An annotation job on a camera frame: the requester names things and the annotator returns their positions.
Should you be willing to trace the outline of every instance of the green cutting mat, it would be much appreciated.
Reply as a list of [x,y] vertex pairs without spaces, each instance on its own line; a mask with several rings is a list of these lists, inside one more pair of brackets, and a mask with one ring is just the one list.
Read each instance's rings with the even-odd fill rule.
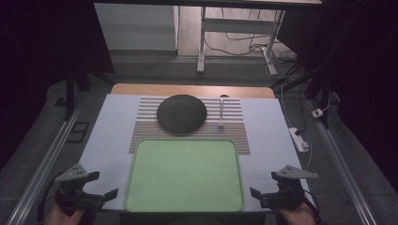
[[243,207],[237,147],[223,139],[142,139],[131,166],[131,212],[236,212]]

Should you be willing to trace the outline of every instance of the white tabletop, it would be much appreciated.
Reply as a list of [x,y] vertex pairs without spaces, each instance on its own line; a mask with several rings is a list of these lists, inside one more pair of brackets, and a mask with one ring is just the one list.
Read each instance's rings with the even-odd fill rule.
[[[124,197],[134,157],[129,150],[140,98],[107,96],[80,159],[89,173],[100,172],[99,180],[84,186],[85,192],[102,195],[119,189],[117,198],[107,202],[103,209],[126,210]],[[241,98],[240,105],[251,151],[249,155],[239,155],[245,201],[242,212],[267,211],[251,196],[249,187],[262,193],[277,192],[271,172],[279,171],[286,164],[301,168],[299,158],[278,99]],[[301,184],[308,189],[305,180],[301,180]]]

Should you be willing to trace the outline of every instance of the power strip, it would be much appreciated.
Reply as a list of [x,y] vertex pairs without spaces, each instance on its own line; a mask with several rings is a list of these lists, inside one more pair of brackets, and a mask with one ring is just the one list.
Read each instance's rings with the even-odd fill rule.
[[296,149],[300,152],[300,153],[306,153],[309,151],[310,149],[310,145],[305,142],[304,140],[302,140],[301,135],[297,135],[296,131],[298,131],[295,127],[291,127],[289,129],[290,132],[290,136],[292,137],[293,143],[296,146]]

